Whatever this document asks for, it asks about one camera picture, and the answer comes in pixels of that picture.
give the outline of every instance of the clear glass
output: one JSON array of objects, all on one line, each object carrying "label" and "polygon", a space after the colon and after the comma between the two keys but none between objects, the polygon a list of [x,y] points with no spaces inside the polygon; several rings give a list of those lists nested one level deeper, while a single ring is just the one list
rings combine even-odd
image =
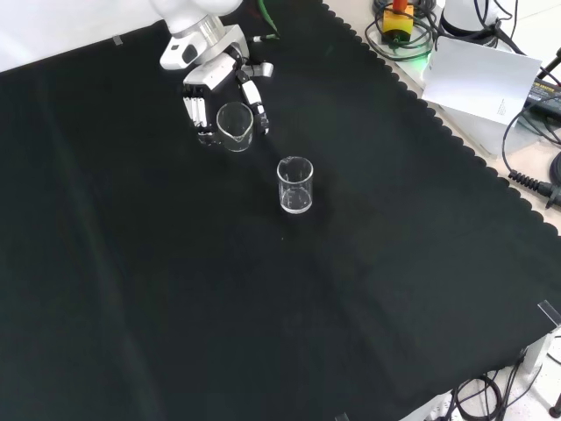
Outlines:
[{"label": "clear glass", "polygon": [[306,158],[289,156],[279,162],[280,206],[288,213],[303,213],[312,205],[314,166]]},{"label": "clear glass", "polygon": [[253,113],[244,103],[227,103],[217,114],[218,139],[232,152],[242,152],[253,139]]}]

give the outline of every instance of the black tablecloth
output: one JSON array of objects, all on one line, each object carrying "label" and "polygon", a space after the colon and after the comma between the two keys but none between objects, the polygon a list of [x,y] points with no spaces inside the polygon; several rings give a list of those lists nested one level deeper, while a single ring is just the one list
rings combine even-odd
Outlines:
[{"label": "black tablecloth", "polygon": [[321,4],[269,3],[246,153],[198,144],[162,23],[0,75],[2,418],[395,421],[552,327],[556,230]]}]

